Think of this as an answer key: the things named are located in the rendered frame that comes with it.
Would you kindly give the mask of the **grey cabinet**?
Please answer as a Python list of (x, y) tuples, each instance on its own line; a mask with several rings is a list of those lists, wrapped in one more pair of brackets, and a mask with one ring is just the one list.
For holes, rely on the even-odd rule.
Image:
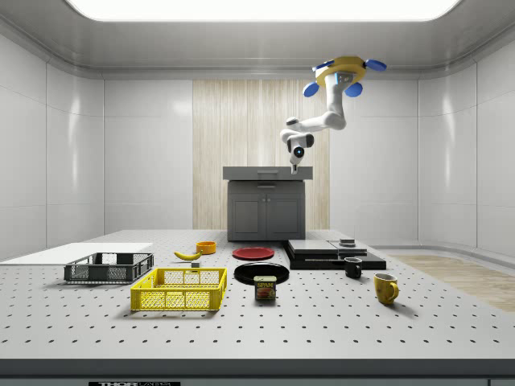
[(310, 166), (293, 175), (288, 166), (225, 166), (228, 184), (228, 240), (305, 238), (305, 183)]

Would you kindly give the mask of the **black stove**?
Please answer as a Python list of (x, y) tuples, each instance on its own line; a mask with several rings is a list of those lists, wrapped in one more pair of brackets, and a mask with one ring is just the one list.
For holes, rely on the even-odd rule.
[(343, 269), (346, 257), (362, 260), (362, 269), (386, 269), (386, 261), (354, 239), (288, 240), (283, 243), (292, 269)]

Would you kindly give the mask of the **red plate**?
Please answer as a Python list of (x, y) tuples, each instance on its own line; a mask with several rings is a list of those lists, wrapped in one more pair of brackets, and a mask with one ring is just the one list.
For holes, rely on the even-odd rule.
[(274, 250), (266, 247), (244, 247), (233, 250), (233, 257), (244, 261), (261, 261), (274, 256)]

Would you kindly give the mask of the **black plate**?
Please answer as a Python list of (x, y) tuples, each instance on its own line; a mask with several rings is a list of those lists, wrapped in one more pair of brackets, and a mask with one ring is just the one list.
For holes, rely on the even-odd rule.
[(275, 276), (280, 284), (288, 279), (289, 274), (290, 271), (285, 266), (265, 262), (239, 265), (234, 269), (234, 277), (246, 285), (252, 285), (255, 276)]

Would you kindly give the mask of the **drone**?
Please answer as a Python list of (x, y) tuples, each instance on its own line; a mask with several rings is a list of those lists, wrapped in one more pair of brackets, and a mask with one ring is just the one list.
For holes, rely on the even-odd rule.
[(353, 79), (351, 85), (344, 92), (348, 97), (358, 97), (363, 90), (360, 80), (365, 76), (367, 69), (382, 72), (387, 69), (387, 65), (379, 60), (363, 60), (359, 56), (341, 56), (326, 61), (312, 68), (315, 73), (315, 81), (304, 87), (303, 95), (305, 97), (315, 95), (320, 86), (325, 86), (326, 76), (337, 72), (348, 72), (353, 74)]

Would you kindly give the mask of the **flat-sided can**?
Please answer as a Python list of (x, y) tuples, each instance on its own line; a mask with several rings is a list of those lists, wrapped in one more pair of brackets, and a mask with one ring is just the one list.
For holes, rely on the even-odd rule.
[(276, 298), (277, 278), (275, 276), (255, 276), (253, 282), (256, 300), (274, 300)]

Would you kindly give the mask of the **yellow mug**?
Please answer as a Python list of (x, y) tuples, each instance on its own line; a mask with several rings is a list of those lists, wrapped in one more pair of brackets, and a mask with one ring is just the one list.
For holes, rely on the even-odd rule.
[(398, 279), (387, 273), (376, 273), (373, 281), (378, 301), (385, 305), (393, 304), (399, 295)]

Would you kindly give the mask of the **yellow basket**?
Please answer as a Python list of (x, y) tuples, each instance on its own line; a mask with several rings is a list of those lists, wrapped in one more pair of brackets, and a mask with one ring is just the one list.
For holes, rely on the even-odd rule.
[(131, 310), (219, 310), (226, 268), (157, 268), (130, 288)]

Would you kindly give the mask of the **dark grey basket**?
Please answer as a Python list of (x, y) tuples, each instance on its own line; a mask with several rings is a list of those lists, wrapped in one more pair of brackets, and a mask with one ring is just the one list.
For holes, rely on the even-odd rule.
[(151, 270), (153, 253), (93, 253), (64, 266), (64, 280), (78, 283), (131, 283)]

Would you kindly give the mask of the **white board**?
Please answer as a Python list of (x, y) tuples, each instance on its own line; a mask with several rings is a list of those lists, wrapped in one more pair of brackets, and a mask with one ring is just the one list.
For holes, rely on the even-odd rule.
[(66, 265), (93, 253), (137, 253), (152, 243), (71, 243), (1, 261), (0, 265)]

